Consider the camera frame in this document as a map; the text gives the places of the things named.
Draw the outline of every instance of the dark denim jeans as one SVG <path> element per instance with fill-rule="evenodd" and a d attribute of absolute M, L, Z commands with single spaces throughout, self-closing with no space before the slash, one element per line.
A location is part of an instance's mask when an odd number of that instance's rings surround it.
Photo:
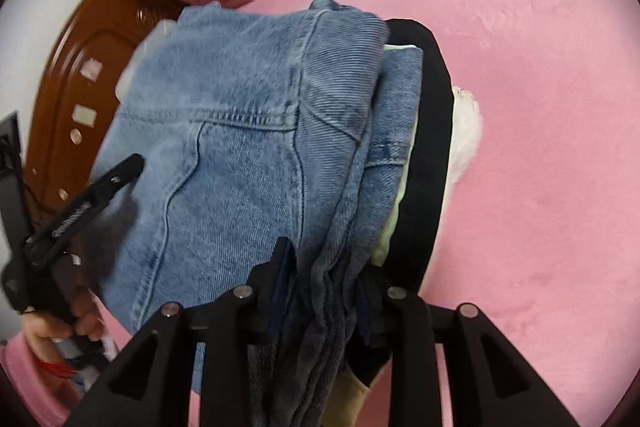
<path fill-rule="evenodd" d="M 142 60 L 98 155 L 94 176 L 146 158 L 83 242 L 131 333 L 166 301 L 244 283 L 278 236 L 295 244 L 281 336 L 251 352 L 256 425 L 316 425 L 353 331 L 354 282 L 394 203 L 420 96 L 422 52 L 384 52 L 387 37 L 375 15 L 332 0 L 283 16 L 187 8 Z"/>

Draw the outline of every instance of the metal screw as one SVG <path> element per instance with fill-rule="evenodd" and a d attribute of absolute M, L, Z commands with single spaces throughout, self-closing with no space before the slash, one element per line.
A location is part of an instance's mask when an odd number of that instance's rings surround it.
<path fill-rule="evenodd" d="M 82 143 L 82 133 L 78 131 L 78 129 L 72 129 L 70 133 L 71 141 L 75 145 L 80 145 Z"/>
<path fill-rule="evenodd" d="M 465 303 L 460 306 L 460 315 L 468 319 L 478 317 L 478 308 L 474 304 Z"/>
<path fill-rule="evenodd" d="M 180 311 L 180 304 L 177 302 L 167 302 L 164 306 L 162 306 L 162 315 L 165 317 L 173 317 L 177 312 Z"/>
<path fill-rule="evenodd" d="M 239 299 L 249 298 L 253 293 L 254 289 L 251 288 L 251 286 L 247 286 L 246 284 L 243 284 L 242 286 L 236 286 L 234 288 L 234 295 Z"/>
<path fill-rule="evenodd" d="M 406 297 L 406 290 L 404 288 L 401 288 L 400 286 L 390 286 L 386 290 L 386 294 L 390 299 L 393 299 L 394 301 L 401 301 Z"/>

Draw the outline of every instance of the person's finger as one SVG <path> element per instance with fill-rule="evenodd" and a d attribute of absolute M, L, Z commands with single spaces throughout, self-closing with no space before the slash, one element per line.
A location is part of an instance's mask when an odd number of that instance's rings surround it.
<path fill-rule="evenodd" d="M 96 306 L 91 292 L 87 288 L 78 288 L 73 304 L 71 304 L 71 312 L 74 317 L 82 317 L 83 315 L 98 312 L 98 306 Z"/>
<path fill-rule="evenodd" d="M 73 328 L 47 312 L 33 312 L 23 315 L 25 334 L 40 339 L 65 339 L 73 333 Z"/>
<path fill-rule="evenodd" d="M 24 339 L 33 354 L 50 363 L 62 362 L 58 350 L 50 339 L 70 336 L 73 328 L 46 313 L 33 312 L 22 316 Z"/>
<path fill-rule="evenodd" d="M 88 314 L 80 317 L 76 321 L 75 328 L 78 335 L 87 335 L 92 341 L 101 339 L 104 331 L 98 314 Z"/>

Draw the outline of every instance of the red string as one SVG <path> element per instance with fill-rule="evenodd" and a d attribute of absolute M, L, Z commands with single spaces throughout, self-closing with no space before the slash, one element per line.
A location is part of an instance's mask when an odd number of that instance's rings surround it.
<path fill-rule="evenodd" d="M 40 360 L 38 357 L 34 357 L 38 367 L 43 368 L 47 373 L 52 374 L 54 377 L 65 378 L 69 380 L 73 378 L 78 372 L 75 369 L 69 367 L 65 362 L 49 363 L 44 360 Z"/>

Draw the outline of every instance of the black metal frame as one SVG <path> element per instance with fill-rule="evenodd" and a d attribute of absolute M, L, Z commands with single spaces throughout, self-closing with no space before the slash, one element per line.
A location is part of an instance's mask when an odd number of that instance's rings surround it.
<path fill-rule="evenodd" d="M 166 303 L 111 362 L 72 412 L 65 427 L 186 427 L 197 343 L 205 344 L 200 396 L 202 427 L 251 427 L 250 344 L 278 333 L 281 291 L 294 263 L 280 238 L 269 263 L 246 285 L 191 309 Z M 436 343 L 444 345 L 454 423 L 459 427 L 578 427 L 519 352 L 473 304 L 456 311 L 427 305 L 415 293 L 389 286 L 368 266 L 359 295 L 366 302 L 358 333 L 364 349 L 393 353 L 389 427 L 442 427 Z"/>
<path fill-rule="evenodd" d="M 62 282 L 72 267 L 67 249 L 71 239 L 97 214 L 103 211 L 116 193 L 142 172 L 144 160 L 133 155 L 89 185 L 51 221 L 34 230 L 24 194 L 20 135 L 17 114 L 0 121 L 0 216 L 11 250 L 9 263 L 2 270 L 2 289 L 18 313 L 47 311 L 73 325 L 70 299 L 75 281 Z M 59 263 L 69 261 L 56 270 Z M 78 371 L 87 367 L 100 373 L 108 365 L 102 343 L 87 336 L 73 335 L 58 343 L 67 362 Z"/>

